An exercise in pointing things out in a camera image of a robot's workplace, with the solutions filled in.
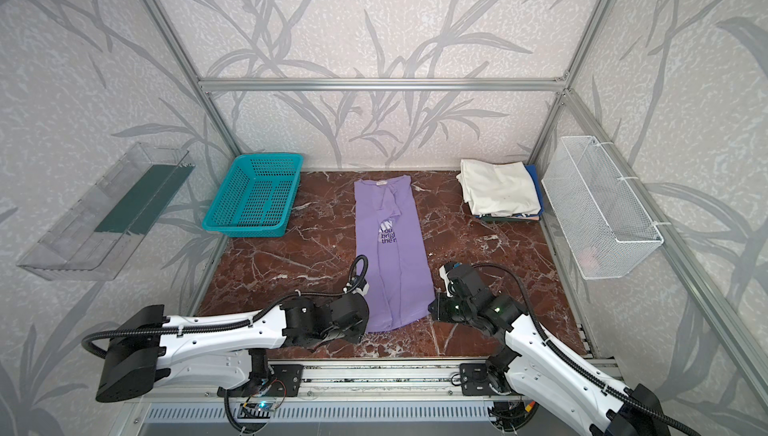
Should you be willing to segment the purple t-shirt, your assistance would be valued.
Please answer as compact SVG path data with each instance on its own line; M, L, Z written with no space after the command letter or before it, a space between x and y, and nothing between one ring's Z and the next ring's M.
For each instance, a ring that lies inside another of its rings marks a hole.
M368 333L428 315L434 289L409 176L354 183L356 253L368 259Z

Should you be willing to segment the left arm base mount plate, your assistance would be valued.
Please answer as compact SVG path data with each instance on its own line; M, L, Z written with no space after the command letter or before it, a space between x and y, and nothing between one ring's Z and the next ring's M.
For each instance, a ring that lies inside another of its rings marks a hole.
M217 390L217 395L223 397L296 397L302 381L304 366L301 364L271 365L268 370L256 369L251 371L245 383L234 389Z

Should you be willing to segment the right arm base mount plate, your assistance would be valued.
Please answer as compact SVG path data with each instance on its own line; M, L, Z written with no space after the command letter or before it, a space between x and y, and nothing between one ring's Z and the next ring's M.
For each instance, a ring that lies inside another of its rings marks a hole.
M504 374L488 362L461 364L459 377L464 396L508 396L513 393Z

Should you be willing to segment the teal plastic basket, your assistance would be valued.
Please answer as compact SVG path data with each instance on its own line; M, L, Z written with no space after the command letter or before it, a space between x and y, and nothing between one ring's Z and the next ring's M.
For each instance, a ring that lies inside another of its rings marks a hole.
M304 158L295 153L237 157L202 228L230 238L280 238L287 229Z

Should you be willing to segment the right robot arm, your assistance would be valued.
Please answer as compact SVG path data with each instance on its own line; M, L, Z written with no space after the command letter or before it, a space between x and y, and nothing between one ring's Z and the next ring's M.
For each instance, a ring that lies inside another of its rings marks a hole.
M511 270L520 299L494 293L481 277L486 264L447 263L445 286L429 306L439 322L463 324L497 339L500 350L485 361L486 383L499 396L520 395L546 409L580 435L684 435L695 429L664 413L658 397L628 387L560 342L540 322L522 279Z

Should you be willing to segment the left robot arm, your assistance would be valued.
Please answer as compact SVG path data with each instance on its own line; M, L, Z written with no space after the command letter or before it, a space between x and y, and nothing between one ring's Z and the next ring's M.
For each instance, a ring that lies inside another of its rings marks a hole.
M99 403L175 385L215 386L221 395L250 396L275 378L268 351L358 342L368 320L361 294L296 292L261 310L223 316L169 316L161 305L147 306L116 330L85 336L81 345L103 361Z

